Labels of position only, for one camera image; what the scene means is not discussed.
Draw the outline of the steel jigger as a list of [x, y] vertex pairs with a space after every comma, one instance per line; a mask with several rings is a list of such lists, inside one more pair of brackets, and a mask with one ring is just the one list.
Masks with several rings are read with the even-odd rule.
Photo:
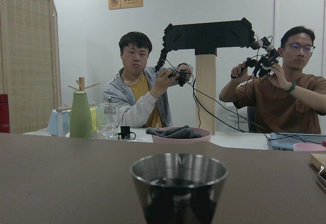
[[211, 223], [228, 177], [220, 161], [187, 153], [143, 157], [130, 173], [147, 223]]

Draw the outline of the person in grey jacket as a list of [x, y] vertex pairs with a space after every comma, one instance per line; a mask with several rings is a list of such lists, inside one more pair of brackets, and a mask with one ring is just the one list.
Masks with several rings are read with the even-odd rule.
[[119, 41], [123, 67], [103, 92], [105, 102], [116, 103], [120, 124], [132, 128], [172, 126], [167, 89], [177, 85], [173, 70], [147, 65], [152, 50], [150, 39], [141, 32], [129, 32]]

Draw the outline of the red thermos bottle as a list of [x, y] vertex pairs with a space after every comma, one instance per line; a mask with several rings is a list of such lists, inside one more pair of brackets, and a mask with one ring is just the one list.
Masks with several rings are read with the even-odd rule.
[[7, 94], [0, 95], [0, 125], [2, 133], [10, 133], [9, 101]]

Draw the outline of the wooden cup rack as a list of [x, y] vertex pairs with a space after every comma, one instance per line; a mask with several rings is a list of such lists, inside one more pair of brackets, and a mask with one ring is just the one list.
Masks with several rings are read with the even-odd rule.
[[[78, 88], [74, 87], [74, 86], [71, 86], [71, 85], [68, 85], [68, 87], [72, 88], [74, 90], [74, 92], [76, 91], [86, 91], [86, 89], [89, 89], [89, 88], [92, 88], [94, 86], [97, 86], [99, 85], [100, 83], [94, 83], [92, 85], [89, 85], [89, 86], [86, 86], [85, 85], [85, 78], [84, 77], [79, 77], [77, 80], [76, 80], [76, 83], [78, 85]], [[96, 106], [96, 102], [92, 102], [92, 103], [89, 103], [89, 106], [90, 108]], [[70, 111], [70, 114], [71, 114], [71, 108], [72, 108], [72, 105], [71, 106], [59, 106], [56, 108], [56, 111], [57, 112], [63, 112], [64, 110], [69, 110]], [[62, 124], [62, 118], [63, 118], [63, 115], [61, 114], [59, 116], [59, 123]], [[62, 133], [62, 129], [58, 129], [58, 136], [63, 136], [63, 133]]]

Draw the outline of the pink bowl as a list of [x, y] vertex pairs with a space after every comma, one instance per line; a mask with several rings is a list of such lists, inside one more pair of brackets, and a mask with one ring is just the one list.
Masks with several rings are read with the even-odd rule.
[[209, 142], [212, 136], [207, 129], [189, 126], [147, 128], [146, 133], [152, 136], [154, 143], [183, 145], [201, 141]]

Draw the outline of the bamboo folding screen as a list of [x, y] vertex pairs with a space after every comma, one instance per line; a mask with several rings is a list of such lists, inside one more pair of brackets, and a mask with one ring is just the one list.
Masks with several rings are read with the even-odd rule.
[[61, 105], [53, 0], [1, 0], [1, 93], [9, 97], [12, 133], [47, 127]]

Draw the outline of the light blue cup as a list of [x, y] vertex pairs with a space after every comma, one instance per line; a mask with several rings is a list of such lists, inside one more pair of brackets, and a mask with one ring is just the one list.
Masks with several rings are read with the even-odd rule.
[[[59, 116], [63, 115], [62, 124], [59, 123]], [[51, 115], [48, 122], [48, 133], [58, 136], [58, 129], [62, 129], [63, 135], [67, 135], [70, 129], [70, 111], [64, 110], [63, 112], [57, 112], [55, 109], [51, 111]]]

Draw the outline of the yellow cup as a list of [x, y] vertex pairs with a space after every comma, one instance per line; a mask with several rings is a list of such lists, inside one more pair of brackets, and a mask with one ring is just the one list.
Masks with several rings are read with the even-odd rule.
[[97, 109], [95, 107], [90, 108], [91, 119], [92, 119], [92, 131], [97, 132]]

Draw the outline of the orange wall sign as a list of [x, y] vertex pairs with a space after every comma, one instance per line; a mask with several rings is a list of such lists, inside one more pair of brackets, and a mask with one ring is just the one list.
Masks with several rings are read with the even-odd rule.
[[127, 9], [143, 6], [143, 0], [108, 0], [108, 9]]

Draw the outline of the green cup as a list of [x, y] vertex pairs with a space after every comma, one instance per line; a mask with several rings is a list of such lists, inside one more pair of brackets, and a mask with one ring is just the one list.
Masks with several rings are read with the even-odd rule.
[[70, 114], [70, 137], [92, 138], [92, 117], [88, 96], [85, 91], [73, 93]]

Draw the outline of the wine glass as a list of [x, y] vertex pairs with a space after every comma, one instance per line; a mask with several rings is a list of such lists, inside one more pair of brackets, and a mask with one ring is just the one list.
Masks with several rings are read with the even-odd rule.
[[118, 139], [120, 126], [119, 109], [115, 103], [100, 103], [97, 106], [96, 124], [99, 137]]

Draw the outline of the pink plastic cup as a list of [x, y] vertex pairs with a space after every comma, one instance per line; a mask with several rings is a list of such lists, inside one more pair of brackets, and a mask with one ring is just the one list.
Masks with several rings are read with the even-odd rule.
[[311, 143], [296, 143], [293, 145], [293, 151], [325, 151], [325, 147]]

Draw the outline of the grey cloth in bowl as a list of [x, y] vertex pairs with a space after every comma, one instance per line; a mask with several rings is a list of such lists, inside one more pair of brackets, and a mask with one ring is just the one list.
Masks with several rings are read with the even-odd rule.
[[167, 130], [163, 130], [162, 128], [149, 127], [146, 129], [146, 133], [162, 138], [172, 139], [195, 139], [202, 137], [201, 133], [194, 131], [187, 125], [183, 127], [173, 127]]

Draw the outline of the person in brown shirt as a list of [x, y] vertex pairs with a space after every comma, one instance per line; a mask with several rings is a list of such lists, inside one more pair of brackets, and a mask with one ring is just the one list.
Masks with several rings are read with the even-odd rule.
[[311, 29], [295, 26], [281, 39], [282, 64], [273, 64], [272, 74], [249, 76], [245, 64], [231, 70], [232, 78], [219, 94], [220, 101], [236, 108], [255, 107], [254, 127], [263, 133], [320, 134], [319, 116], [325, 115], [325, 78], [304, 74], [314, 50]]

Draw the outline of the wooden cutting board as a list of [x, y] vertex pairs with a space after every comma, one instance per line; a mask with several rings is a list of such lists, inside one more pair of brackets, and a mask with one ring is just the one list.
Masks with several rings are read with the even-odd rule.
[[321, 166], [326, 167], [326, 154], [311, 153], [310, 160], [317, 169], [320, 169]]

